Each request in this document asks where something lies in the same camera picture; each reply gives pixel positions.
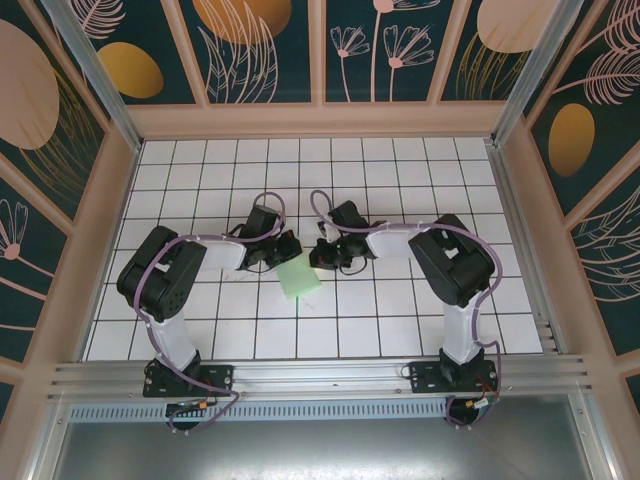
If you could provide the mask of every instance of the white grid mat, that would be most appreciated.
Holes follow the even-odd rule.
[[[310,248],[319,237],[309,206],[314,188],[331,195],[334,205],[354,201],[371,221],[457,214],[505,265],[507,278],[483,307],[481,338],[498,339],[507,354],[542,352],[482,139],[197,140],[146,142],[85,359],[153,357],[142,322],[115,282],[154,226],[180,234],[227,232],[269,189],[286,202],[287,228]],[[437,354],[442,304],[413,261],[377,259],[352,277],[318,274],[322,287],[297,301],[284,297],[273,272],[199,275],[185,316],[202,358]]]

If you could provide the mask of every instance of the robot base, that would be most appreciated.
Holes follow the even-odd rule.
[[[450,378],[451,375],[443,374],[449,371],[449,362],[452,362],[440,351],[440,360],[433,362],[411,362],[409,367],[408,380],[411,381],[413,393],[472,393],[482,392],[482,382],[478,376],[484,380],[492,389],[498,388],[498,377],[496,366],[492,360],[485,360],[483,351],[476,355],[470,362],[459,366],[458,375]]]
[[[232,365],[200,365],[200,355],[184,370],[186,375],[212,387],[231,390],[233,386]],[[152,360],[144,369],[145,398],[192,398],[192,397],[226,397],[223,393],[210,394],[203,388],[187,383],[169,370],[157,359]]]

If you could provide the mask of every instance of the green foam block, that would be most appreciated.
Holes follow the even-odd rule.
[[[309,256],[305,254],[278,265],[276,275],[288,299],[306,295],[322,285],[316,271],[309,265]]]

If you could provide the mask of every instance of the black mounting plate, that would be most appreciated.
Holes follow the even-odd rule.
[[[233,365],[200,365],[198,381],[212,387],[231,390],[233,386]],[[167,375],[167,367],[158,360],[152,360],[144,369],[145,380],[142,396],[145,398],[190,398],[207,397],[204,388],[193,387],[183,381],[175,381],[173,374]],[[228,394],[216,393],[216,397]]]
[[[438,360],[433,362],[411,362],[408,368],[409,376],[407,380],[411,382],[411,391],[413,393],[482,392],[482,383],[476,377],[461,381],[457,387],[453,387],[440,372],[440,361]],[[477,374],[491,388],[494,390],[498,388],[498,376],[493,361],[483,360],[478,365]]]

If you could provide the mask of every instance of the enclosure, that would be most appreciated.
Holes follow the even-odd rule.
[[[640,471],[638,0],[10,0],[0,43],[3,478]],[[232,232],[265,191],[307,258],[314,190],[495,250],[483,425],[412,392],[445,319],[411,257],[293,299],[264,262],[200,271],[186,331],[241,396],[165,427],[118,276],[154,227]]]

